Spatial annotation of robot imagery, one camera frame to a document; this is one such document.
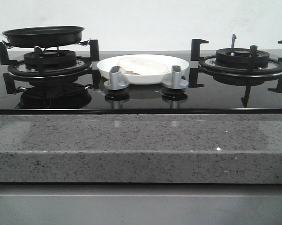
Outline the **white plate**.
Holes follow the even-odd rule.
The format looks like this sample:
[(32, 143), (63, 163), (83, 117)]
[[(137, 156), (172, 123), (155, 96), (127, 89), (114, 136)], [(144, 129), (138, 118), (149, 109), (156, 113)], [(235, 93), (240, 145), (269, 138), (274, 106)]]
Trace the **white plate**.
[(122, 59), (133, 58), (133, 59), (143, 59), (150, 60), (156, 63), (164, 64), (168, 69), (167, 71), (158, 72), (157, 70), (152, 70), (147, 73), (139, 73), (133, 70), (132, 74), (123, 73), (126, 80), (131, 84), (137, 85), (148, 85), (148, 84), (158, 84), (162, 83), (164, 79), (169, 79), (171, 77), (172, 66), (180, 66), (182, 74), (185, 74), (189, 63), (181, 58), (166, 56), (166, 55), (156, 55), (156, 54), (132, 54), (132, 55), (121, 55), (111, 58), (101, 60), (97, 63), (97, 68), (99, 69), (101, 76), (109, 79), (109, 72), (114, 66), (121, 66)]

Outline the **black frying pan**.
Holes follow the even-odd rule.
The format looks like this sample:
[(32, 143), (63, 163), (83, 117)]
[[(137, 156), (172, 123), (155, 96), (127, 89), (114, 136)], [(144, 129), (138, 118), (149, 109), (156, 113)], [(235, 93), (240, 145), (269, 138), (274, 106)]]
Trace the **black frying pan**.
[(77, 44), (82, 39), (83, 31), (84, 27), (81, 26), (47, 26), (7, 30), (2, 35), (10, 46), (48, 48)]

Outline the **silver stove knob left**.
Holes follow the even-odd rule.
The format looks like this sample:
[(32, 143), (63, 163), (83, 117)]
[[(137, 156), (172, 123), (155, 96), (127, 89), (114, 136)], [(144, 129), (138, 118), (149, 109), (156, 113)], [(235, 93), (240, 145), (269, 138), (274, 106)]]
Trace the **silver stove knob left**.
[(122, 76), (120, 66), (114, 66), (109, 72), (109, 80), (104, 82), (104, 86), (108, 90), (122, 90), (127, 88), (130, 83)]

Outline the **silver stove knob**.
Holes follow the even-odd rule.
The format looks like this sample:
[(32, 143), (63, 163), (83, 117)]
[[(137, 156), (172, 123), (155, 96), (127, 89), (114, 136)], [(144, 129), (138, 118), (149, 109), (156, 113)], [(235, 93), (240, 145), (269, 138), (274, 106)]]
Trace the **silver stove knob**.
[(164, 87), (174, 90), (185, 89), (189, 86), (189, 83), (182, 79), (182, 70), (178, 65), (172, 66), (171, 78), (164, 80), (162, 84)]
[(109, 72), (109, 80), (104, 82), (104, 86), (108, 90), (122, 90), (127, 88), (130, 83), (122, 76), (120, 66), (114, 66)]

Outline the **silver stove knob right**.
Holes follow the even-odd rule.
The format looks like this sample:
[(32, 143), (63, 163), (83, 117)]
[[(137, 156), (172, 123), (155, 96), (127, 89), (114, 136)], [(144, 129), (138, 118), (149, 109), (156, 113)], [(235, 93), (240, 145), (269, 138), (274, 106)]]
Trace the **silver stove knob right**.
[(182, 79), (182, 70), (178, 65), (172, 66), (171, 78), (164, 80), (162, 84), (164, 87), (174, 90), (185, 89), (189, 86), (189, 83)]

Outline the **black burner with pan support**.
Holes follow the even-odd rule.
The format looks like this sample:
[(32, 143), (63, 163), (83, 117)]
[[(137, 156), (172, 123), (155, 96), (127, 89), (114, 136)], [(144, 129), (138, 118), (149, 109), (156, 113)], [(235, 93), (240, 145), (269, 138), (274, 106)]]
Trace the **black burner with pan support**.
[(3, 74), (8, 94), (26, 91), (16, 88), (15, 81), (28, 82), (32, 86), (43, 88), (72, 83), (78, 77), (92, 72), (92, 64), (99, 61), (99, 42), (95, 39), (81, 42), (88, 46), (90, 56), (77, 56), (74, 51), (53, 50), (34, 47), (34, 51), (26, 53), (23, 60), (11, 60), (8, 54), (9, 43), (0, 42), (0, 64), (7, 65), (8, 72)]

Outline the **black glass gas stove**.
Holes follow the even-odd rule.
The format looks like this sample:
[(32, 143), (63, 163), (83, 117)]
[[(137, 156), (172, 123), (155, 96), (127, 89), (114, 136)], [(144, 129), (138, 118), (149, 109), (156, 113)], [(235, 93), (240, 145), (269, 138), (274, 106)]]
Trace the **black glass gas stove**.
[(0, 114), (264, 114), (282, 113), (282, 75), (271, 80), (209, 75), (191, 61), (189, 87), (131, 85), (121, 92), (104, 87), (98, 70), (60, 86), (34, 87), (0, 64)]

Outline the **black burner without pan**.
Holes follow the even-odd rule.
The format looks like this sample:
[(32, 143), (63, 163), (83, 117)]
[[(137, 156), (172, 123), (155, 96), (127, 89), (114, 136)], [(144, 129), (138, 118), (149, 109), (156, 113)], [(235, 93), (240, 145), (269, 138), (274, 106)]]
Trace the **black burner without pan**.
[(217, 82), (246, 87), (241, 98), (244, 107), (248, 104), (252, 86), (258, 86), (265, 81), (277, 81), (275, 88), (269, 91), (282, 93), (282, 57), (270, 58), (268, 52), (259, 50), (256, 45), (249, 48), (235, 47), (236, 35), (232, 35), (232, 43), (229, 48), (216, 50), (214, 55), (202, 57), (200, 55), (201, 44), (207, 44), (207, 40), (192, 39), (191, 61), (198, 62), (196, 68), (189, 72), (189, 87), (199, 88), (198, 74), (205, 73), (213, 77)]

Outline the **grey cabinet front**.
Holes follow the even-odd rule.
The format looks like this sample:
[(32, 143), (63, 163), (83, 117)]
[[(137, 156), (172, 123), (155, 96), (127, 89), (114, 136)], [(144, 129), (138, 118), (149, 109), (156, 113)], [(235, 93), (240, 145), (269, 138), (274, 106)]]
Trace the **grey cabinet front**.
[(1, 185), (0, 225), (282, 225), (282, 185)]

